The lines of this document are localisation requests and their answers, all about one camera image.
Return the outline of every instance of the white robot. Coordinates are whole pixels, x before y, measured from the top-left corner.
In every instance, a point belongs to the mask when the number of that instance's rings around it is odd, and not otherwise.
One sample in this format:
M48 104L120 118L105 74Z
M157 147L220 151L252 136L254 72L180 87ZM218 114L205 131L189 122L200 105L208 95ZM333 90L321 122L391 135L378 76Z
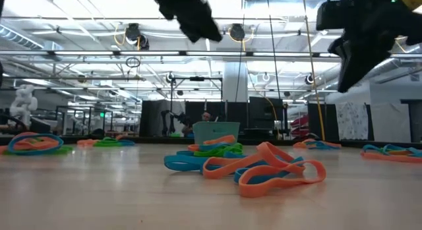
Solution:
M20 120L27 127L31 125L31 111L38 108L38 100L32 96L33 91L33 85L20 85L19 89L16 90L16 98L10 108L11 116L20 116Z

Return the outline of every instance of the ceiling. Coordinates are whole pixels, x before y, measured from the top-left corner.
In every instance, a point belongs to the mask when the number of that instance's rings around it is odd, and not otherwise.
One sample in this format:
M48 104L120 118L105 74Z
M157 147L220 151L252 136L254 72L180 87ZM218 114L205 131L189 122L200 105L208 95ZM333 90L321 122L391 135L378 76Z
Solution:
M242 0L207 0L212 8L223 40L220 43L199 40L191 43L179 30L177 21L167 21L158 10L154 0L6 0L1 25L19 35L42 45L44 49L66 51L136 51L135 45L124 41L124 28L128 23L139 23L142 33L148 38L150 51L241 51L241 43L233 41L226 33L233 23L244 24L247 38L245 51L303 53L300 57L288 55L269 57L224 57L224 56L142 56L138 68L129 68L125 61L130 56L76 56L61 55L60 61L45 56L4 55L1 57L9 76L74 78L80 75L95 77L85 83L76 80L50 80L38 83L40 87L83 88L106 86L113 88L140 88L127 90L110 96L107 90L70 90L60 92L70 100L80 101L138 101L169 98L167 74L176 76L221 77L225 63L240 59L247 64L251 75L249 95L256 89L275 89L276 74L279 87L284 90L308 90L305 77L311 72L305 10L302 0L266 0L244 3ZM341 30L318 32L315 30L317 9L325 0L306 0L309 19L309 38L313 52L326 53L330 43L340 36ZM28 50L8 37L0 37L1 50ZM340 69L340 60L335 57L316 58L313 67L321 90L335 89ZM130 77L134 80L112 80ZM189 92L189 98L218 99L217 87L211 82L191 82L179 85L179 89L200 88ZM91 100L78 95L92 96ZM277 92L266 92L266 96L278 96ZM291 99L309 99L310 93L293 92Z

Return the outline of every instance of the person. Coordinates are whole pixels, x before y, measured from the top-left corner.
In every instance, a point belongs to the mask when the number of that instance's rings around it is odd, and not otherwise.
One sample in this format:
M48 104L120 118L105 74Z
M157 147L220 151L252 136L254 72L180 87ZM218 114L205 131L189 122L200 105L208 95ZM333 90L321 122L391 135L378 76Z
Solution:
M202 121L210 121L210 120L211 120L211 114L209 114L208 112L204 112L202 114ZM192 126L185 125L182 129L182 133L185 137L192 135L193 134Z

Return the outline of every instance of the pile of rubber bands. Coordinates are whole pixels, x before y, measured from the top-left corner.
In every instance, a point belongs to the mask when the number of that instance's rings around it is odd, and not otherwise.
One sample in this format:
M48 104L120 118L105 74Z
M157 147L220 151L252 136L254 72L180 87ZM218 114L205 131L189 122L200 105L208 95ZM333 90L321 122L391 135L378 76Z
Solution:
M335 144L325 141L317 141L313 138L308 138L302 142L297 142L293 145L294 148L307 148L310 150L338 150L342 148L341 144Z
M105 137L103 140L79 140L78 146L82 147L101 147L101 148L112 148L112 147L123 147L123 146L134 146L135 143L130 140L122 140L122 136L116 138Z
M58 136L33 132L18 134L7 146L0 146L0 153L3 155L60 155L72 151L72 147L63 146L63 140Z
M239 185L240 195L249 198L264 196L272 188L318 183L326 178L326 170L321 162L304 161L302 157L293 158L269 142L258 145L257 153L250 156L229 150L218 157L195 155L207 145L218 146L217 144L226 144L230 140L234 142L234 137L233 140L232 137L225 136L218 140L205 142L204 145L189 146L190 150L196 151L179 151L176 155L166 156L164 165L174 171L200 171L207 179L221 179L233 175L234 182ZM303 164L305 163L316 167L317 178L306 179L303 177L305 170ZM297 177L286 178L290 173L296 174Z
M378 153L368 152L369 150L374 150ZM361 155L363 158L368 159L422 163L421 150L417 150L416 148L402 148L391 144L387 144L383 148L378 148L370 144L365 145Z

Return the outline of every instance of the robotic hand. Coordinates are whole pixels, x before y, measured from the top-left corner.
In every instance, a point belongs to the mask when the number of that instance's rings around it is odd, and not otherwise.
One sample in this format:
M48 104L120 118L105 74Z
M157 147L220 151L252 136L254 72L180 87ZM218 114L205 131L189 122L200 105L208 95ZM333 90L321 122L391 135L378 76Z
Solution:
M412 12L420 5L422 0L328 0L321 5L316 29L344 29L328 48L342 59L339 92L389 58L398 36L407 36L407 45L422 42L422 15Z
M12 102L10 114L12 117L20 116L20 120L29 127L31 125L31 111L38 108L37 98L32 97L33 85L20 85L16 90L16 98Z
M220 42L223 38L211 17L211 8L201 0L155 0L160 5L160 12L167 20L174 16L180 23L180 30L191 42L200 38Z

